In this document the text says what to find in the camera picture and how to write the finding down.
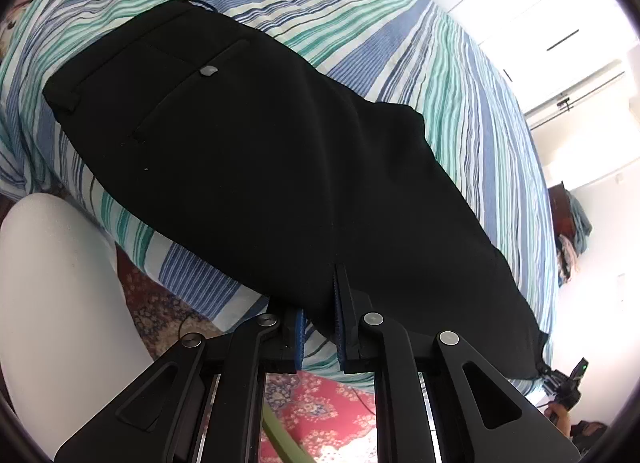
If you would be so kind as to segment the person's right hand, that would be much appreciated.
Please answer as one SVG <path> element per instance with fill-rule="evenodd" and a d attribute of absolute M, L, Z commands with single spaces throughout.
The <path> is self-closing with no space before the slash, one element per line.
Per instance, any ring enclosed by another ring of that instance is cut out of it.
<path fill-rule="evenodd" d="M 544 410 L 544 416 L 550 420 L 555 427 L 567 438 L 570 438 L 572 430 L 572 422 L 570 421 L 570 413 L 561 403 L 555 401 L 549 402 Z"/>

